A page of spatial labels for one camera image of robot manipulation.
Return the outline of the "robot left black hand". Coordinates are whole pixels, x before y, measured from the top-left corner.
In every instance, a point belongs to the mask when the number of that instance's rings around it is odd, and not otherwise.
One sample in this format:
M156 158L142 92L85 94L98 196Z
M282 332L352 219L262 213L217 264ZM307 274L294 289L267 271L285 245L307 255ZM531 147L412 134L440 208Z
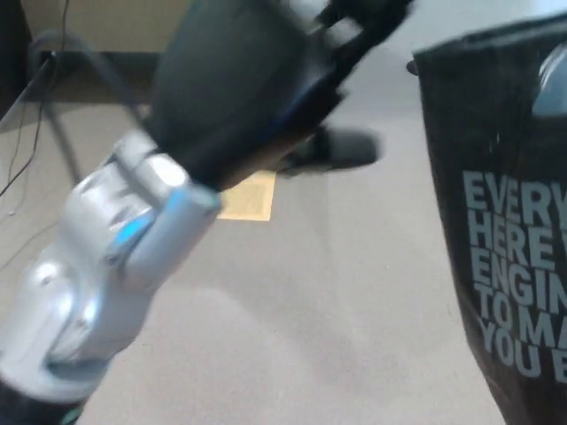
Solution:
M315 134L409 1L194 1L161 55L147 127L195 182L229 189Z

